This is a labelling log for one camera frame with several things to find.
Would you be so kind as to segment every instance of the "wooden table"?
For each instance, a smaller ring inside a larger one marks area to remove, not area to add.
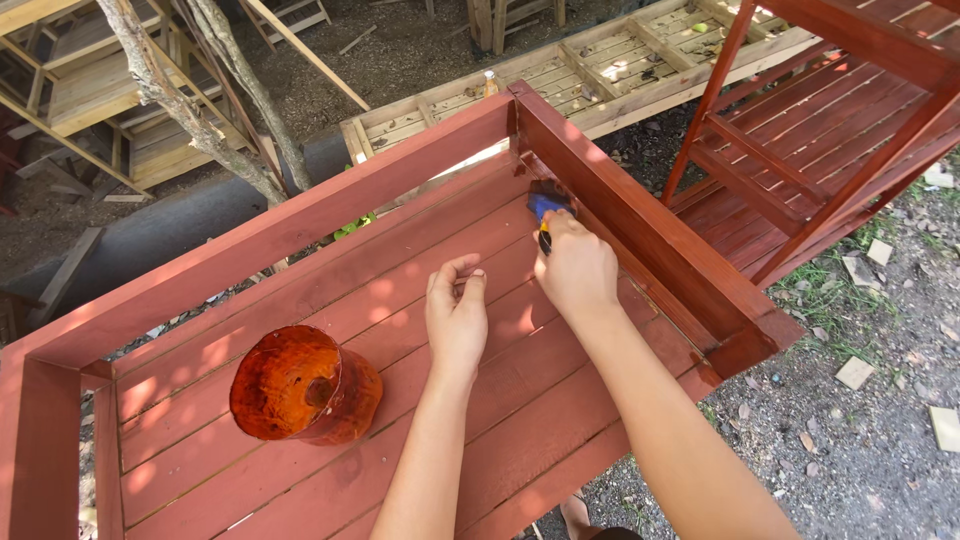
[[[511,150],[113,364],[91,362],[506,136]],[[520,82],[5,349],[0,429],[14,440],[0,448],[3,530],[75,532],[85,384],[97,388],[101,538],[365,538],[429,367],[427,276],[479,252],[490,337],[468,407],[457,531],[512,536],[629,450],[603,382],[532,277],[526,191],[551,170],[614,246],[621,302],[692,400],[802,334]],[[228,413],[239,359],[297,322],[380,371],[383,401],[354,444],[263,443]]]

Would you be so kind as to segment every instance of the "tree trunk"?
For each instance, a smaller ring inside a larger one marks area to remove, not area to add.
[[[193,137],[190,144],[209,154],[232,173],[249,182],[277,205],[286,196],[276,189],[270,177],[257,164],[230,148],[226,137],[210,123],[179,88],[173,85],[153,49],[154,43],[143,29],[130,0],[97,0],[130,62],[133,79],[140,85],[141,102],[156,101]]]
[[[270,99],[270,92],[260,83],[260,80],[253,74],[250,64],[240,52],[236,39],[233,38],[233,32],[230,31],[229,21],[211,0],[187,0],[190,9],[194,13],[198,26],[206,36],[206,40],[213,47],[214,51],[223,59],[227,69],[233,74],[233,77],[240,82],[240,85],[247,91],[253,99],[256,107],[260,110],[263,120],[267,127],[276,137],[276,144],[280,147],[280,152],[290,165],[290,172],[294,176],[294,184],[301,191],[306,191],[313,186],[310,180],[310,174],[306,171],[306,161],[303,159],[303,151],[300,145],[290,136],[286,123],[280,116],[280,111],[276,104]]]

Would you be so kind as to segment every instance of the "foot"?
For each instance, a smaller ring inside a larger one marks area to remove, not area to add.
[[[570,536],[570,540],[589,540],[602,530],[599,527],[590,526],[583,489],[578,489],[560,503],[560,513],[564,516],[566,533]]]

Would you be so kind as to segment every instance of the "right hand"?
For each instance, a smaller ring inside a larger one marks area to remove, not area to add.
[[[551,253],[537,255],[534,274],[550,302],[565,319],[618,307],[618,263],[610,244],[591,233],[564,209],[548,211]]]

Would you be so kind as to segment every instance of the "left hand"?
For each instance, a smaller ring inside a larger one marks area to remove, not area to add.
[[[433,356],[431,375],[472,384],[487,343],[487,274],[477,268],[480,254],[449,260],[426,286],[426,333]],[[458,279],[467,281],[457,284]]]

